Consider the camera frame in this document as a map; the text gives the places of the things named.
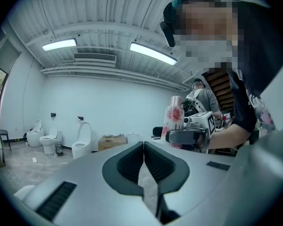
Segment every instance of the white toilet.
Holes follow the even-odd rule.
[[[41,146],[40,137],[44,136],[44,129],[42,128],[41,120],[37,120],[34,128],[26,133],[26,139],[31,147]]]
[[[71,147],[74,159],[92,152],[91,125],[88,122],[80,125],[77,141]]]
[[[62,131],[55,127],[51,127],[48,136],[43,136],[40,138],[40,142],[44,147],[44,153],[47,155],[55,153],[55,144],[59,143],[60,141],[62,141]]]

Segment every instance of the chair leg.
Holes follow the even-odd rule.
[[[9,148],[10,148],[10,143],[9,143],[8,135],[6,135],[6,138],[8,139],[8,146],[9,146]]]

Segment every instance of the black t-shirt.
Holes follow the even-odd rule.
[[[260,95],[283,65],[283,31],[271,9],[247,2],[233,2],[237,11],[239,41],[233,48],[237,73],[228,71],[234,96],[234,124],[254,130],[256,118],[261,135],[275,130]]]

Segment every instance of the floral bottle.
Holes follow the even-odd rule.
[[[166,108],[165,120],[163,124],[161,143],[176,148],[181,148],[181,144],[170,143],[166,141],[166,133],[169,130],[183,129],[184,110],[181,106],[180,96],[171,97],[171,105]]]

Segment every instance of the fluorescent light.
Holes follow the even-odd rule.
[[[141,53],[141,54],[144,54],[144,55],[147,55],[147,56],[150,56],[150,57],[153,57],[153,58],[156,58],[156,59],[159,59],[165,63],[168,63],[169,65],[175,65],[177,63],[177,60],[156,50],[156,49],[153,49],[153,48],[149,48],[147,46],[144,46],[144,45],[141,45],[141,44],[138,44],[138,43],[134,43],[132,42],[131,43],[131,46],[130,46],[130,50],[131,51],[135,51],[135,52],[138,52],[138,53]]]
[[[64,48],[64,47],[71,47],[76,46],[76,40],[75,39],[69,39],[69,40],[62,40],[50,44],[46,44],[42,46],[42,49],[44,51],[56,49],[56,48]]]

